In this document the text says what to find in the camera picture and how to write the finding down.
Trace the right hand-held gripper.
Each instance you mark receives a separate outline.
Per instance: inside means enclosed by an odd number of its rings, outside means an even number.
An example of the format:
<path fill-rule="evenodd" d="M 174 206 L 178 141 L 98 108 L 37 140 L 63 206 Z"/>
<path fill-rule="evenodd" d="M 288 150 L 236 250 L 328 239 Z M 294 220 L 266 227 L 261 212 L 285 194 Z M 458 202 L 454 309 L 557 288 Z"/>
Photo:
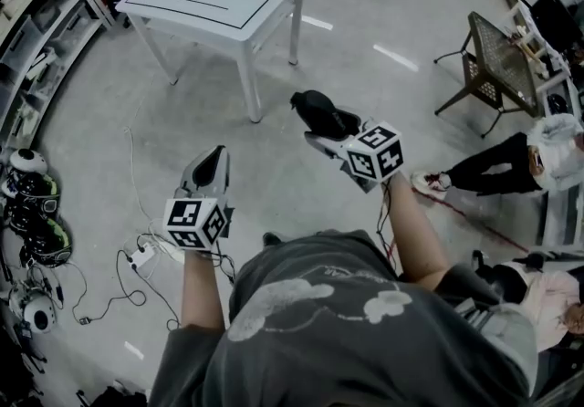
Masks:
<path fill-rule="evenodd" d="M 348 107 L 337 108 L 346 130 L 358 130 L 341 141 L 304 133 L 307 143 L 331 159 L 341 161 L 340 169 L 368 193 L 390 179 L 404 164 L 402 134 L 386 121 L 366 120 Z"/>

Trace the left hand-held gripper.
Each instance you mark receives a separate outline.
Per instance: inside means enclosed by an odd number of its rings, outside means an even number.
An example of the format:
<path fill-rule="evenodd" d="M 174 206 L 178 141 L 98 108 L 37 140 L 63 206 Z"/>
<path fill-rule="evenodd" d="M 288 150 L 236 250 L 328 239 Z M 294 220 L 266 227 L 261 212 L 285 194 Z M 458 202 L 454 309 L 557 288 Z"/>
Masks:
<path fill-rule="evenodd" d="M 234 209 L 227 203 L 230 156 L 224 145 L 198 155 L 183 171 L 165 205 L 163 230 L 182 250 L 213 252 L 230 232 Z"/>

